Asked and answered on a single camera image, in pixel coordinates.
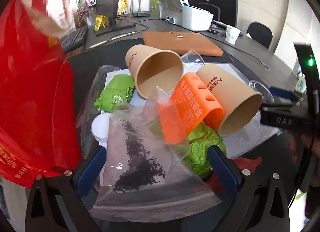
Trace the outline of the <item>black keyboard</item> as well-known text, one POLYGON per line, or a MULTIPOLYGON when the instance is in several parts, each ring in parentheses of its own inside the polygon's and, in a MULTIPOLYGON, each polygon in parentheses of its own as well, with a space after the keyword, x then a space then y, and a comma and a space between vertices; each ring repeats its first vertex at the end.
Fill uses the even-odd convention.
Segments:
POLYGON ((69 33, 61 41, 61 47, 65 53, 68 53, 74 49, 77 49, 83 46, 86 35, 88 32, 88 26, 84 25, 80 28, 77 28, 75 31, 69 33))

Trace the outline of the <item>black monitor left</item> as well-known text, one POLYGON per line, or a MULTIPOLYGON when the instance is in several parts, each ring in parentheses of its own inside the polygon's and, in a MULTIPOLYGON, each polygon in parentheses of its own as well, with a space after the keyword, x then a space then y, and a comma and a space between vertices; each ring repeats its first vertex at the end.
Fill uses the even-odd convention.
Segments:
POLYGON ((135 23, 118 19, 118 1, 119 0, 96 0, 96 13, 106 16, 108 19, 105 28, 101 27, 98 31, 94 31, 96 36, 136 26, 135 23))

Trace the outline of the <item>brown paper cup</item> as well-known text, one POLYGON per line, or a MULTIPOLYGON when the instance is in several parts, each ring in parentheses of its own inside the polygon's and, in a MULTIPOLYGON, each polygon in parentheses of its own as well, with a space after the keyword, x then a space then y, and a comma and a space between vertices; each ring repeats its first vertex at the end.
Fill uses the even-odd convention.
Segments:
POLYGON ((257 114, 262 105, 263 96, 241 79, 215 64, 202 66, 196 74, 224 110, 219 124, 214 124, 211 116, 206 116, 204 119, 220 137, 236 133, 257 114))
POLYGON ((170 50, 135 45, 125 55, 125 63, 138 94, 148 99, 156 87, 171 93, 183 77, 181 57, 170 50))

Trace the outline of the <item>clear bag with tea leaves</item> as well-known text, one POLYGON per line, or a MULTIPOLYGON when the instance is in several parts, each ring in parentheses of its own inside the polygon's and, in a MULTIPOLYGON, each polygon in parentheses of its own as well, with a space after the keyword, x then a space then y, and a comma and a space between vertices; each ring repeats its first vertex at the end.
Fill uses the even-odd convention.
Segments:
POLYGON ((119 103, 110 116, 103 183, 90 214, 156 223, 218 205, 218 196, 184 161, 189 152, 177 108, 161 88, 143 106, 119 103))

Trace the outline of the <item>white paper stack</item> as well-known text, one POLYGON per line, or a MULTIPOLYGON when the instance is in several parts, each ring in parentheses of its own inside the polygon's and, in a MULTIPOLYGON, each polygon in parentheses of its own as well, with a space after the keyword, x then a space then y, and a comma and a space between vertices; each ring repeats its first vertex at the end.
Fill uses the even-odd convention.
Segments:
MULTIPOLYGON (((241 79, 247 85, 249 85, 249 80, 234 67, 232 64, 215 64, 220 66, 227 72, 234 75, 236 78, 241 79)), ((107 73, 105 87, 110 82, 110 80, 117 74, 126 74, 129 75, 128 69, 123 69, 111 73, 107 73)), ((142 107, 145 105, 147 100, 142 99, 137 91, 133 93, 133 96, 129 102, 132 106, 142 107)), ((252 151, 255 147, 270 139, 273 135, 275 135, 279 131, 278 128, 269 127, 260 124, 260 113, 253 117, 253 119, 241 130, 236 133, 227 136, 220 137, 223 140, 223 143, 226 147, 227 153, 225 154, 229 159, 239 158, 242 155, 252 151)))

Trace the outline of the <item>green wrapper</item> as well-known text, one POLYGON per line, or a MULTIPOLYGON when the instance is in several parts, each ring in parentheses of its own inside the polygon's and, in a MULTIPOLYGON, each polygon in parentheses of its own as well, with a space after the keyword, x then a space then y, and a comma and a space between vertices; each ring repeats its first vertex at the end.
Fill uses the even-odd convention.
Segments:
POLYGON ((134 91, 135 83, 131 75, 117 74, 102 90, 94 106, 98 111, 113 112, 117 103, 128 103, 134 91))
POLYGON ((158 120, 148 123, 147 127, 167 148, 167 151, 174 154, 174 160, 178 161, 178 165, 174 166, 174 169, 178 171, 174 178, 179 175, 188 175, 196 179, 204 179, 211 172, 211 165, 207 156, 208 149, 212 145, 216 145, 223 154, 227 153, 222 138, 203 123, 199 123, 186 138, 177 144, 165 141, 162 127, 158 120))

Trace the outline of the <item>black wifi router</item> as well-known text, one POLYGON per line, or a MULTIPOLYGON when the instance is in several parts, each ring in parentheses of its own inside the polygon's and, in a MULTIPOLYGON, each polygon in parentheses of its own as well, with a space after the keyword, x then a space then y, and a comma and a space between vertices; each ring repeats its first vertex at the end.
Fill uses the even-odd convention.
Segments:
POLYGON ((134 11, 134 0, 131 0, 130 15, 132 17, 149 17, 150 13, 141 10, 141 0, 138 0, 138 10, 134 11))

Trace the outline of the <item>white printer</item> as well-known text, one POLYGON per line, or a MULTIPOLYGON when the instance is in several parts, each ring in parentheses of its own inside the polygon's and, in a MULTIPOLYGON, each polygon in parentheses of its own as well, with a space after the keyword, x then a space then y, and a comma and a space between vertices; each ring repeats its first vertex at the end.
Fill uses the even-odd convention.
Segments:
POLYGON ((191 6, 181 0, 158 0, 159 16, 162 20, 191 31, 207 31, 213 20, 213 14, 191 6))

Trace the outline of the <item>white round lid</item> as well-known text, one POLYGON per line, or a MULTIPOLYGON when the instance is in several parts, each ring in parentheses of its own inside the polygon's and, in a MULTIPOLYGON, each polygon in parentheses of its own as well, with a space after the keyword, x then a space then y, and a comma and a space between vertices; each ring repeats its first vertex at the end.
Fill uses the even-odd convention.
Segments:
POLYGON ((92 121, 91 133, 100 143, 106 143, 108 140, 110 113, 101 113, 92 121))

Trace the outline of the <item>black office chair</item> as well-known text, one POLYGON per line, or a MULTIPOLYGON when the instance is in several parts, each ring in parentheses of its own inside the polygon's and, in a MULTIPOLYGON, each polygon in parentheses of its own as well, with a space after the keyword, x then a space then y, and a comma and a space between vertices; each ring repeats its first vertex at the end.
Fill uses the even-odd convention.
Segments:
POLYGON ((246 33, 250 35, 251 39, 269 49, 273 39, 273 34, 267 26, 259 22, 252 22, 246 33))

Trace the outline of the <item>brown leather notebook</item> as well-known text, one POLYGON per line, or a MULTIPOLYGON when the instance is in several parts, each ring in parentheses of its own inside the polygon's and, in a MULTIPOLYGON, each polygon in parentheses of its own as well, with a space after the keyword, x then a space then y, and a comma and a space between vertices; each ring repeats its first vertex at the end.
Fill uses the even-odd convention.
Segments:
POLYGON ((191 49, 201 56, 223 55, 220 47, 199 33, 143 32, 143 40, 147 46, 171 50, 179 55, 184 55, 191 49))

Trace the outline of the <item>yellow snack bag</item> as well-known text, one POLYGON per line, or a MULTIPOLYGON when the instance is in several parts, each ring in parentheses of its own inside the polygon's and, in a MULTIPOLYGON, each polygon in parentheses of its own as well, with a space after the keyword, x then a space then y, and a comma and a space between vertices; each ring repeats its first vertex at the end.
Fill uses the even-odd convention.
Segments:
POLYGON ((118 16, 128 15, 129 14, 129 7, 127 0, 118 0, 118 16))

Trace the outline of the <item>white paper cup green print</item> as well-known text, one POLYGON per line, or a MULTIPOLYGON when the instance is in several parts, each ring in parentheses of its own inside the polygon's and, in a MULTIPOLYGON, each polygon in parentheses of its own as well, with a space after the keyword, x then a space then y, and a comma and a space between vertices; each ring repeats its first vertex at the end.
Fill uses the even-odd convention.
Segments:
POLYGON ((231 45, 235 45, 241 31, 233 26, 226 26, 226 36, 225 41, 231 45))

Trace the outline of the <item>red paper gift bag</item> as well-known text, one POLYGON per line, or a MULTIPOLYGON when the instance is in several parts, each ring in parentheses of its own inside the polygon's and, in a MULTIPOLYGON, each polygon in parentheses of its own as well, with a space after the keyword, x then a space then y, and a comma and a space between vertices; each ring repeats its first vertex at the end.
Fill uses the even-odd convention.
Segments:
POLYGON ((1 176, 25 188, 81 160, 60 43, 71 17, 69 0, 9 0, 1 12, 1 176))

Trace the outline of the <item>black desk mat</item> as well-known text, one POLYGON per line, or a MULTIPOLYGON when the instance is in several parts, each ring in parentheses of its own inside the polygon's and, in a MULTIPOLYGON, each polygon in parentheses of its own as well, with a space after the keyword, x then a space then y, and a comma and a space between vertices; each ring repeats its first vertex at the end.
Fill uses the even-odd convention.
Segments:
MULTIPOLYGON (((74 110, 78 114, 89 87, 100 66, 112 65, 125 69, 125 53, 134 45, 142 44, 143 40, 127 39, 112 42, 108 45, 89 50, 77 49, 66 54, 75 75, 74 110)), ((296 167, 291 158, 290 135, 283 132, 257 146, 244 155, 248 159, 261 157, 263 162, 255 173, 259 176, 270 176, 278 173, 283 183, 287 199, 294 190, 293 179, 296 167)), ((180 220, 163 223, 108 222, 96 220, 102 231, 212 231, 231 204, 231 198, 222 197, 222 203, 199 214, 180 220)))

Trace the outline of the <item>yellow phone stand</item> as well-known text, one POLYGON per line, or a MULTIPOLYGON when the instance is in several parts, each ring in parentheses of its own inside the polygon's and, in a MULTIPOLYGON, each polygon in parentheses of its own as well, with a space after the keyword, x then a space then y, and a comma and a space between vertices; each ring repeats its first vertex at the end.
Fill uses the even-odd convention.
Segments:
POLYGON ((95 26, 93 27, 93 30, 96 32, 101 29, 101 28, 106 28, 105 23, 108 22, 108 17, 104 15, 97 15, 96 20, 95 20, 95 26))

